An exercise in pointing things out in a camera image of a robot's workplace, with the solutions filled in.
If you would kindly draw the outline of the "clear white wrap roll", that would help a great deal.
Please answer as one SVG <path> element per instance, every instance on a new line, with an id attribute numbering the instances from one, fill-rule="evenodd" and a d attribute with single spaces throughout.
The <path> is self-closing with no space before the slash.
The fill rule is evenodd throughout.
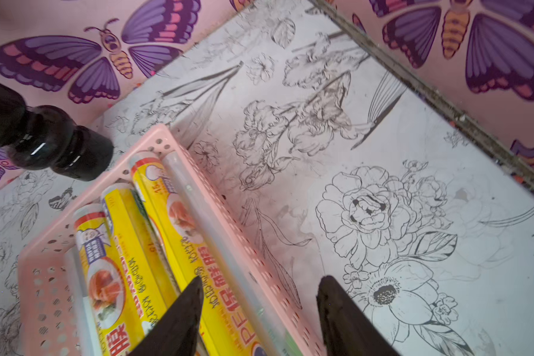
<path id="1" fill-rule="evenodd" d="M 81 355 L 102 356 L 77 247 L 72 247 L 65 253 L 64 263 L 68 276 L 68 286 L 73 298 L 73 310 L 77 325 L 77 336 L 80 340 Z"/>

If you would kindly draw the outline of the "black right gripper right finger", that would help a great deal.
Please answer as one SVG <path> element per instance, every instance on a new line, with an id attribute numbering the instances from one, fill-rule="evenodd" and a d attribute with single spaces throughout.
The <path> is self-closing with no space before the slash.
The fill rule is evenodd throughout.
<path id="1" fill-rule="evenodd" d="M 319 283 L 317 309 L 328 355 L 398 356 L 338 281 L 330 275 L 323 277 Z"/>

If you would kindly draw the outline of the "white green roll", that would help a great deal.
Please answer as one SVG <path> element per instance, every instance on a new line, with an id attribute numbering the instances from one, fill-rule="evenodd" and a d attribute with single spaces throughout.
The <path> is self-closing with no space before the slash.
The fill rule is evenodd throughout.
<path id="1" fill-rule="evenodd" d="M 197 221 L 230 286 L 252 322 L 268 355 L 302 355 L 295 325 L 286 318 L 292 301 L 278 285 L 262 256 L 233 218 L 225 200 L 187 156 L 173 151 L 163 158 L 173 184 Z"/>

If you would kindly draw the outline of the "yellow wrap roll front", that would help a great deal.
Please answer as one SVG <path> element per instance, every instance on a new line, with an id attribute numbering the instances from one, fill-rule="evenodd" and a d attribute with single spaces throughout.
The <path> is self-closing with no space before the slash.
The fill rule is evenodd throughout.
<path id="1" fill-rule="evenodd" d="M 181 289 L 203 285 L 200 334 L 210 355 L 265 355 L 258 334 L 157 154 L 128 161 L 131 179 Z"/>

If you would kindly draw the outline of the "long yellow wrap roll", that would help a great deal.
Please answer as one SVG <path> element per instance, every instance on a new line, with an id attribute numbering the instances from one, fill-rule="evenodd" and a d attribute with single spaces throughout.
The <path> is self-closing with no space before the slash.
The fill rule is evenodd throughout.
<path id="1" fill-rule="evenodd" d="M 179 292 L 133 185 L 108 186 L 102 192 L 102 204 L 131 297 L 133 323 L 146 336 Z"/>

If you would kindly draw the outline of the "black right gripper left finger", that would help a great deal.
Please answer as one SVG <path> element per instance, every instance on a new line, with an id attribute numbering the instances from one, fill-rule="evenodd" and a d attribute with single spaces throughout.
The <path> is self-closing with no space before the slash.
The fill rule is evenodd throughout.
<path id="1" fill-rule="evenodd" d="M 203 299 L 203 282 L 197 276 L 130 355 L 196 355 Z"/>

